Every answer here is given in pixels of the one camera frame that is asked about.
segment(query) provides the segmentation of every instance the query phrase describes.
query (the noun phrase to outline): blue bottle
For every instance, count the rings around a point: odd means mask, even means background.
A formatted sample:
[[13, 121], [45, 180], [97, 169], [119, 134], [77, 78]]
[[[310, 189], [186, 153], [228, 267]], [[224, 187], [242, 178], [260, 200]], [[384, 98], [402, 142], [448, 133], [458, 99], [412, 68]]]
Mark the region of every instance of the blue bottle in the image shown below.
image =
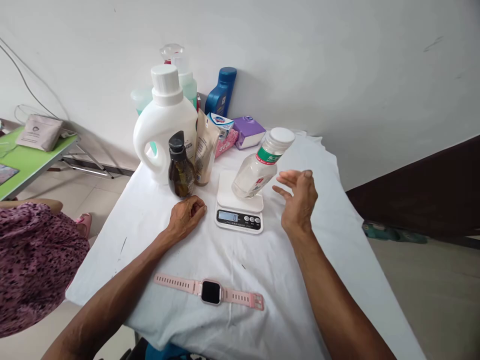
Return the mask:
[[234, 67], [222, 67], [218, 74], [218, 84], [210, 91], [205, 102], [205, 114], [214, 113], [227, 118], [230, 99], [234, 91], [237, 69]]

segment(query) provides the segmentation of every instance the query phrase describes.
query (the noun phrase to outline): soap box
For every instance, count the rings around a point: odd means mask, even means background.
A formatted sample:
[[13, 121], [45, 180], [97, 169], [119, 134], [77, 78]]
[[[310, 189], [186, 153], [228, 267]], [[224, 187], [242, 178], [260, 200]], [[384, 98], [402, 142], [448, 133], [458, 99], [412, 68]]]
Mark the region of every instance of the soap box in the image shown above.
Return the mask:
[[230, 120], [229, 118], [211, 112], [207, 117], [220, 129], [221, 140], [225, 139], [229, 135], [230, 129], [234, 126], [234, 121]]
[[225, 140], [219, 140], [216, 145], [215, 159], [226, 152], [228, 149], [234, 146], [235, 142], [239, 137], [239, 132], [235, 129], [230, 129], [228, 136]]
[[240, 150], [258, 145], [267, 132], [251, 116], [237, 117], [233, 119], [233, 122], [233, 128], [238, 131], [238, 140], [235, 146]]

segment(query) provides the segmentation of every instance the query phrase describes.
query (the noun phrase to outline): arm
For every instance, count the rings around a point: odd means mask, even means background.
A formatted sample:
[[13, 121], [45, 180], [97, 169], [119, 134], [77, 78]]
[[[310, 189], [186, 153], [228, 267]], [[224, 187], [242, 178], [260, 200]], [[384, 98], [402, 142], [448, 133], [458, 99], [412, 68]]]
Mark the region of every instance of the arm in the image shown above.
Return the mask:
[[198, 196], [176, 204], [168, 227], [82, 307], [42, 360], [93, 359], [134, 310], [165, 252], [190, 234], [206, 211]]
[[27, 199], [27, 200], [17, 200], [17, 201], [0, 201], [0, 209], [11, 209], [11, 208], [16, 208], [17, 206], [20, 206], [25, 203], [34, 203], [34, 204], [45, 204], [47, 205], [52, 214], [58, 214], [60, 211], [62, 211], [62, 208], [64, 205], [57, 200], [51, 200], [51, 199]]
[[316, 323], [332, 359], [395, 359], [320, 247], [310, 217], [317, 201], [310, 170], [282, 171], [277, 180], [293, 191], [273, 189], [285, 200], [281, 225], [290, 239]]

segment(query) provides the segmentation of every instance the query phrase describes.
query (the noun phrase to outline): left hand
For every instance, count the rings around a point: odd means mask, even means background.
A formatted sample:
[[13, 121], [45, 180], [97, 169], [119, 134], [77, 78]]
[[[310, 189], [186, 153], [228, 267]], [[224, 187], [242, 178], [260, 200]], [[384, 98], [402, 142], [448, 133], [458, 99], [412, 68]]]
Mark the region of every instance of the left hand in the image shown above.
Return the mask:
[[207, 205], [197, 195], [178, 202], [172, 209], [170, 223], [164, 230], [172, 241], [172, 246], [185, 239], [197, 227], [207, 212]]

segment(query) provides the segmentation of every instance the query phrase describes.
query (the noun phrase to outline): person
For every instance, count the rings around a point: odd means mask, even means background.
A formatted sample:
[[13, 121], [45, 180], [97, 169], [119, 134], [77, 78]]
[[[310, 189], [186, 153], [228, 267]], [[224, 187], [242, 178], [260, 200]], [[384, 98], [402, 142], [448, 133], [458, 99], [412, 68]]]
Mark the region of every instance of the person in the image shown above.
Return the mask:
[[[312, 231], [310, 218], [318, 198], [312, 172], [283, 171], [277, 180], [293, 192], [292, 194], [273, 186], [285, 199], [281, 225], [290, 239], [313, 314], [331, 358], [395, 359], [387, 344], [350, 296]], [[190, 234], [206, 211], [207, 206], [197, 196], [177, 203], [171, 210], [166, 229], [85, 304], [51, 344], [42, 359], [93, 359], [133, 311], [162, 256]], [[171, 349], [169, 345], [171, 344], [168, 344], [163, 352], [167, 348]], [[163, 353], [158, 359], [199, 357], [191, 356], [188, 352], [182, 353], [181, 350], [178, 346], [173, 346], [172, 356]]]
[[92, 217], [76, 223], [50, 199], [0, 201], [0, 338], [50, 314], [90, 249]]

